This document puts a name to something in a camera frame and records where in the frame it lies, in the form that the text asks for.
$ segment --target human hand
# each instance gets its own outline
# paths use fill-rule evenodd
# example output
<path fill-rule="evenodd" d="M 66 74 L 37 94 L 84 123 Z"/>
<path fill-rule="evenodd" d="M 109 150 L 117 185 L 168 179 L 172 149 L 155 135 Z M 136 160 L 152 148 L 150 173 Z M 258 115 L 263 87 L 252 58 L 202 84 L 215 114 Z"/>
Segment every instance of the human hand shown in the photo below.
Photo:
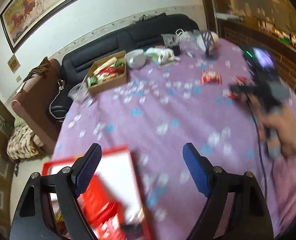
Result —
<path fill-rule="evenodd" d="M 273 128 L 278 132 L 281 151 L 286 156 L 296 154 L 296 119 L 288 106 L 283 105 L 280 114 L 264 114 L 263 109 L 254 95 L 249 96 L 250 107 L 257 117 L 259 136 L 266 140 L 264 128 Z"/>

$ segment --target table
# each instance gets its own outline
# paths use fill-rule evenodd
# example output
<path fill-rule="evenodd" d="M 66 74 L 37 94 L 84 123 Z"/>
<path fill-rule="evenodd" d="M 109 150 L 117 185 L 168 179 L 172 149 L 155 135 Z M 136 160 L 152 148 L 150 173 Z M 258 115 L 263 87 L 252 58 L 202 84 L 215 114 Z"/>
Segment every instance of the table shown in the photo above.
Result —
<path fill-rule="evenodd" d="M 247 108 L 223 97 L 235 75 L 250 78 L 239 47 L 220 39 L 219 59 L 181 56 L 177 65 L 158 69 L 147 62 L 130 71 L 129 83 L 98 94 L 90 107 L 73 103 L 63 123 L 53 159 L 85 153 L 94 142 L 102 148 L 127 144 L 138 157 L 146 205 L 154 217 L 157 239 L 186 239 L 206 198 L 198 192 L 182 157 L 192 142 L 213 166 L 227 172 L 252 171 L 261 189 L 255 125 Z M 201 70 L 221 73 L 222 85 L 200 84 Z M 289 105 L 296 117 L 296 95 Z M 280 231 L 272 162 L 264 155 L 267 205 L 274 233 Z M 228 219 L 223 215 L 221 229 Z"/>

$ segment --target sofa backrest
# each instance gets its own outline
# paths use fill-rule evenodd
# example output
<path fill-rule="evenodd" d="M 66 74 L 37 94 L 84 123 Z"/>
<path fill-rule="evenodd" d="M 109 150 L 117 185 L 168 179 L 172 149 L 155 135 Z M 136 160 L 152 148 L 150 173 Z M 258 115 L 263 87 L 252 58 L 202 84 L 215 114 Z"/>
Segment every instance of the sofa backrest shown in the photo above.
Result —
<path fill-rule="evenodd" d="M 83 81 L 96 60 L 123 50 L 129 52 L 163 44 L 161 34 L 174 34 L 180 28 L 185 31 L 199 29 L 186 15 L 163 14 L 106 34 L 65 55 L 61 69 L 62 78 L 69 83 L 78 84 Z"/>

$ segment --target black cable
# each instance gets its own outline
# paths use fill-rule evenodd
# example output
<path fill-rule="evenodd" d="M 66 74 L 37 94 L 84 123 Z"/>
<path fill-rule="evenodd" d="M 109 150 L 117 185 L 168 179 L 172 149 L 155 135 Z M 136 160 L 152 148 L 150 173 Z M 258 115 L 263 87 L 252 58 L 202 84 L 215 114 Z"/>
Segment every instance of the black cable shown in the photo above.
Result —
<path fill-rule="evenodd" d="M 249 104 L 250 98 L 248 97 L 248 95 L 247 95 L 247 98 L 248 98 L 247 104 L 249 106 L 252 119 L 254 120 L 254 123 L 255 123 L 255 126 L 256 126 L 256 131 L 257 131 L 257 136 L 258 136 L 259 158 L 260 158 L 261 168 L 262 168 L 263 174 L 264 174 L 264 180 L 265 180 L 265 188 L 264 188 L 265 191 L 264 192 L 265 192 L 265 199 L 267 200 L 267 176 L 266 176 L 266 171 L 265 171 L 265 167 L 264 167 L 264 163 L 263 163 L 263 157 L 262 157 L 262 154 L 261 154 L 259 128 L 258 128 L 258 124 L 257 124 L 256 118 L 254 116 L 254 113 L 252 112 L 252 109 L 250 107 L 250 104 Z"/>

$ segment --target cardboard box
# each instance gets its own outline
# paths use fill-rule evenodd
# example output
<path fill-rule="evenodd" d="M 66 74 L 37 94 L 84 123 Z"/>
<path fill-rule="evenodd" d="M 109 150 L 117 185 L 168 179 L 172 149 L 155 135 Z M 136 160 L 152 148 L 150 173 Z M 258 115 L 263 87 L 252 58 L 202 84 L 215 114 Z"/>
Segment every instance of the cardboard box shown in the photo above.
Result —
<path fill-rule="evenodd" d="M 125 72 L 123 73 L 123 75 L 119 75 L 119 76 L 112 78 L 111 80 L 108 80 L 108 81 L 103 82 L 101 84 L 96 84 L 96 85 L 91 86 L 89 88 L 90 95 L 94 96 L 99 92 L 103 92 L 105 90 L 108 90 L 108 89 L 111 89 L 114 87 L 118 87 L 118 86 L 121 86 L 121 85 L 127 83 L 127 61 L 125 59 L 125 55 L 126 55 L 126 51 L 117 52 L 115 54 L 104 57 L 98 61 L 95 61 L 92 64 L 90 70 L 88 71 L 87 76 L 84 79 L 84 82 L 86 82 L 86 83 L 87 83 L 87 78 L 92 77 L 94 75 L 94 71 L 97 68 L 99 68 L 102 64 L 104 64 L 108 60 L 112 59 L 113 57 L 116 57 L 118 60 L 123 61 L 126 64 L 126 67 L 125 67 Z"/>

